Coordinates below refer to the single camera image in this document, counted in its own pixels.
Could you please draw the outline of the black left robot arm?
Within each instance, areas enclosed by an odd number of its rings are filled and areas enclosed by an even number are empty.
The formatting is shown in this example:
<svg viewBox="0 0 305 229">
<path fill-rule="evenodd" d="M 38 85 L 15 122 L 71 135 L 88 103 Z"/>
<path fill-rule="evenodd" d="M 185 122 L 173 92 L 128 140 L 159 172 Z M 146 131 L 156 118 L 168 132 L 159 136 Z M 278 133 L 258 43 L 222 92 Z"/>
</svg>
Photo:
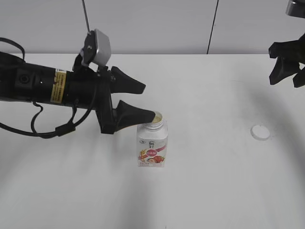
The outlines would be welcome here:
<svg viewBox="0 0 305 229">
<path fill-rule="evenodd" d="M 98 67 L 96 71 L 81 65 L 80 57 L 73 71 L 25 62 L 17 56 L 0 55 L 0 98 L 8 102 L 32 102 L 35 106 L 52 104 L 95 111 L 103 134 L 150 123 L 153 111 L 119 101 L 112 105 L 112 94 L 142 94 L 145 85 L 117 67 Z"/>
</svg>

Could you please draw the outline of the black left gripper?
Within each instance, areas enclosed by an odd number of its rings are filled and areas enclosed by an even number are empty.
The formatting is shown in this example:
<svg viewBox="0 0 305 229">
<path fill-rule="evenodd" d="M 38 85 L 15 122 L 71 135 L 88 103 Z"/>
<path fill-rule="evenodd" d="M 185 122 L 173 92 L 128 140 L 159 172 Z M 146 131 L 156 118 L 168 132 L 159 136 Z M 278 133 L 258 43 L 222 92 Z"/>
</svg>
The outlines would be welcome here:
<svg viewBox="0 0 305 229">
<path fill-rule="evenodd" d="M 75 130 L 95 111 L 101 133 L 114 134 L 124 128 L 151 123 L 155 112 L 134 107 L 120 100 L 116 109 L 112 106 L 111 94 L 128 93 L 142 94 L 146 85 L 131 78 L 118 67 L 98 67 L 95 72 L 89 67 L 76 67 L 68 72 L 64 89 L 63 102 L 71 106 L 73 114 L 77 108 L 86 109 L 85 114 L 74 121 L 73 117 L 67 123 L 70 130 Z"/>
</svg>

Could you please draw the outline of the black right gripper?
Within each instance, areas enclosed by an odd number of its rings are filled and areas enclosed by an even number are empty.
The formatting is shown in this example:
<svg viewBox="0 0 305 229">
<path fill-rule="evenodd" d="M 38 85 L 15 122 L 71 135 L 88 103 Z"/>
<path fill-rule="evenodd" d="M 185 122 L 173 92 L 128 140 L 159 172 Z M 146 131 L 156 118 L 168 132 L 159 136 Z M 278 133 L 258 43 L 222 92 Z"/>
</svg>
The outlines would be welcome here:
<svg viewBox="0 0 305 229">
<path fill-rule="evenodd" d="M 305 35 L 298 40 L 288 42 L 274 42 L 268 49 L 270 58 L 277 58 L 275 66 L 269 76 L 271 85 L 283 79 L 293 77 L 294 88 L 305 85 L 305 68 L 299 63 L 305 63 Z"/>
</svg>

